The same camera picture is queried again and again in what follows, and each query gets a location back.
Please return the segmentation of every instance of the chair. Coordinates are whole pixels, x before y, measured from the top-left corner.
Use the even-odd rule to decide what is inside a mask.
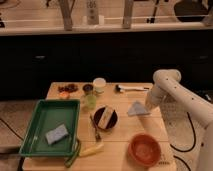
[[[208,0],[208,8],[202,4],[202,0],[181,0],[174,6],[174,12],[181,22],[202,21],[213,5],[213,0]]]

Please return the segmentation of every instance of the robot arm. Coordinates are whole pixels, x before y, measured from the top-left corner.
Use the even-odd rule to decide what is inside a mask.
[[[197,171],[213,170],[213,105],[179,84],[178,70],[158,70],[154,73],[155,84],[148,92],[146,107],[158,106],[167,94],[179,102],[198,123],[206,129],[201,145]]]

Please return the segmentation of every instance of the green plastic basket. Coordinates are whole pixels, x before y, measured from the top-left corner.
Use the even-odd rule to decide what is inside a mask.
[[[20,148],[24,157],[69,157],[75,151],[80,101],[40,100],[33,112],[32,119]],[[69,135],[49,145],[45,134],[64,124]]]

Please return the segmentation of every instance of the terracotta bowl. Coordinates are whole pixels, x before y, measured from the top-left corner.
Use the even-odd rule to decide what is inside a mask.
[[[148,134],[136,134],[130,141],[128,153],[143,167],[151,167],[160,160],[161,149],[158,142]]]

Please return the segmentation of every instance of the black wall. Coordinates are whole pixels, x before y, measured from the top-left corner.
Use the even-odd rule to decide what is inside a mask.
[[[177,68],[192,90],[213,88],[213,30],[0,37],[0,99],[45,98],[53,81],[152,82]]]

